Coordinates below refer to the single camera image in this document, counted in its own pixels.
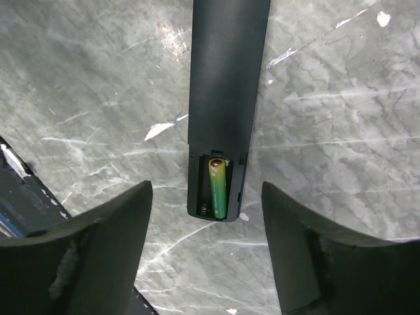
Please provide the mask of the black remote control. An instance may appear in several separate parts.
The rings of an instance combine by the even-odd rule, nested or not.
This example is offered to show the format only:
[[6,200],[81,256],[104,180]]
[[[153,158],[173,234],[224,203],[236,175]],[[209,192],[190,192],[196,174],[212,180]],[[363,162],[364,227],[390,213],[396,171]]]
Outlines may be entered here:
[[[188,108],[189,215],[239,214],[253,128],[269,1],[194,1]],[[208,163],[226,163],[227,215],[213,213]]]

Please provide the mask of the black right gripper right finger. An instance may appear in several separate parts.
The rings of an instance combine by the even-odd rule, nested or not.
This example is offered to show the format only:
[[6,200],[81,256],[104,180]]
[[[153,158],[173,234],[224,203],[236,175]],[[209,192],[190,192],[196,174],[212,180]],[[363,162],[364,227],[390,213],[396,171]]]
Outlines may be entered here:
[[265,182],[262,211],[283,314],[418,314],[419,241],[343,226]]

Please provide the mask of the green battery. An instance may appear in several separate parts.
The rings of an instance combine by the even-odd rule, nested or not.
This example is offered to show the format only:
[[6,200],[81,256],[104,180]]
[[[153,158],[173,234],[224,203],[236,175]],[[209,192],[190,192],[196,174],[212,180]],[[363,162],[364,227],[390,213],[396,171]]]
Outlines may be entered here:
[[208,163],[213,213],[216,219],[227,215],[226,163],[221,158],[213,158]]

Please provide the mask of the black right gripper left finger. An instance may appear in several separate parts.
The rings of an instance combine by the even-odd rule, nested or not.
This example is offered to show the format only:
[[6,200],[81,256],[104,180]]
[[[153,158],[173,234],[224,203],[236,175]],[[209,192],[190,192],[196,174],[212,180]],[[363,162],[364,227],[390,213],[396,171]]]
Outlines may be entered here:
[[2,314],[126,314],[152,209],[145,180],[70,220],[1,241]]

